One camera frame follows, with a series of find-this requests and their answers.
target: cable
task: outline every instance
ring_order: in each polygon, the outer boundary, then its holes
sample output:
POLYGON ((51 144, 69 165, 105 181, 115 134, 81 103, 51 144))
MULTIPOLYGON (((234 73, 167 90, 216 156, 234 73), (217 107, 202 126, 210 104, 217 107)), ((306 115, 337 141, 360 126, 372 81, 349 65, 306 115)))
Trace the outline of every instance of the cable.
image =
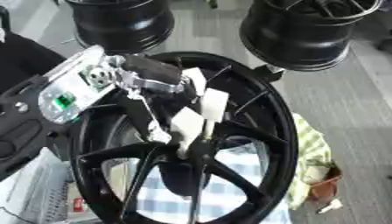
POLYGON ((29 223, 29 224, 37 224, 37 223, 35 223, 35 222, 33 222, 33 221, 25 220, 25 219, 23 219, 22 217, 20 217, 20 216, 14 214, 14 213, 8 211, 7 208, 5 208, 4 206, 0 206, 0 209, 3 209, 7 214, 9 214, 9 215, 11 215, 11 216, 14 216, 15 218, 17 218, 17 219, 19 219, 19 220, 21 220, 21 221, 24 221, 24 222, 29 223))

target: bolt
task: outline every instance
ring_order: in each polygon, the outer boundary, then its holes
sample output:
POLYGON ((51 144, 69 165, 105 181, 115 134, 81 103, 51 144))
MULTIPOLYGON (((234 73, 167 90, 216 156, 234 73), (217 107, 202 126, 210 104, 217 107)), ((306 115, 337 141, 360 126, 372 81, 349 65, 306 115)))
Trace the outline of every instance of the bolt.
POLYGON ((29 105, 27 105, 27 103, 25 102, 17 102, 15 103, 15 107, 17 108, 17 112, 19 112, 20 114, 26 113, 27 111, 29 111, 29 105))

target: green patterned cloth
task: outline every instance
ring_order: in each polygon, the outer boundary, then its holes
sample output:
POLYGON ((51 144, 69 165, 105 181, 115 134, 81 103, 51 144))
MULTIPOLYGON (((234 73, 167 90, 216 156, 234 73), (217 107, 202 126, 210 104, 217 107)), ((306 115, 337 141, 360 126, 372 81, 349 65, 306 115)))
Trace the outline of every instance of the green patterned cloth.
POLYGON ((298 114, 293 114, 298 134, 298 161, 295 177, 288 192, 289 208, 295 210, 306 200, 310 186, 303 179, 313 165, 329 166, 332 163, 331 149, 323 134, 316 131, 298 114))

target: floor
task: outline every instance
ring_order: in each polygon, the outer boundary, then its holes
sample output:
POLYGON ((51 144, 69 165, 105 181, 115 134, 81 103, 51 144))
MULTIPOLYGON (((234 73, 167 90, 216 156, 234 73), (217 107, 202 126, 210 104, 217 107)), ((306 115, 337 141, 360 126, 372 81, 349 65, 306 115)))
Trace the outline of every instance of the floor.
MULTIPOLYGON (((49 0, 0 0, 11 7, 13 30, 70 56, 81 48, 73 38, 71 11, 49 0)), ((202 0, 171 0, 176 28, 152 50, 218 53, 250 67, 262 62, 242 46, 238 26, 250 0, 220 0, 210 10, 202 0)), ((323 215, 305 204, 294 223, 392 223, 392 54, 374 49, 388 35, 392 12, 378 12, 357 26, 352 49, 338 66, 316 73, 288 72, 274 83, 292 111, 325 133, 344 172, 339 197, 344 207, 323 215)))

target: black wheel rim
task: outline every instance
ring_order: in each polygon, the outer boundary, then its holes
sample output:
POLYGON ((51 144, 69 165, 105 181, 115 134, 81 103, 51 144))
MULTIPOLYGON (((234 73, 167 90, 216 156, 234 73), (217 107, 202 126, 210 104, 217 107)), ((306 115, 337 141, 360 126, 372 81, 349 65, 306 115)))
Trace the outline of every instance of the black wheel rim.
MULTIPOLYGON (((269 169, 262 183, 256 187, 213 157, 206 157, 208 153, 204 150, 191 150, 188 162, 192 165, 192 180, 195 185, 192 192, 192 208, 195 209, 191 211, 197 211, 200 204, 203 173, 213 174, 241 188, 248 199, 233 212, 203 223, 258 223, 281 201, 297 165, 297 132, 282 97, 269 83, 256 78, 248 67, 231 59, 203 52, 170 52, 152 58, 185 68, 199 67, 207 74, 209 87, 227 91, 232 96, 240 96, 231 101, 227 109, 228 117, 217 126, 214 140, 218 143, 231 136, 262 140, 269 146, 269 169), (233 89, 230 83, 241 83, 243 88, 233 89), (268 119, 264 118, 266 113, 261 112, 264 110, 270 112, 268 119), (265 129, 261 123, 274 125, 271 129, 265 129)), ((136 143, 108 150, 92 149, 91 143, 86 141, 89 133, 94 132, 90 124, 96 121, 96 117, 118 114, 118 111, 116 107, 103 107, 82 117, 80 126, 73 133, 70 150, 75 180, 83 198, 104 222, 159 224, 161 222, 143 217, 137 212, 137 193, 154 166, 175 159, 178 147, 159 143, 136 143), (124 202, 115 196, 102 172, 102 162, 113 158, 141 159, 124 202)), ((202 145, 204 142, 199 144, 200 148, 207 148, 202 145)), ((199 223, 197 212, 190 213, 188 223, 199 223)))

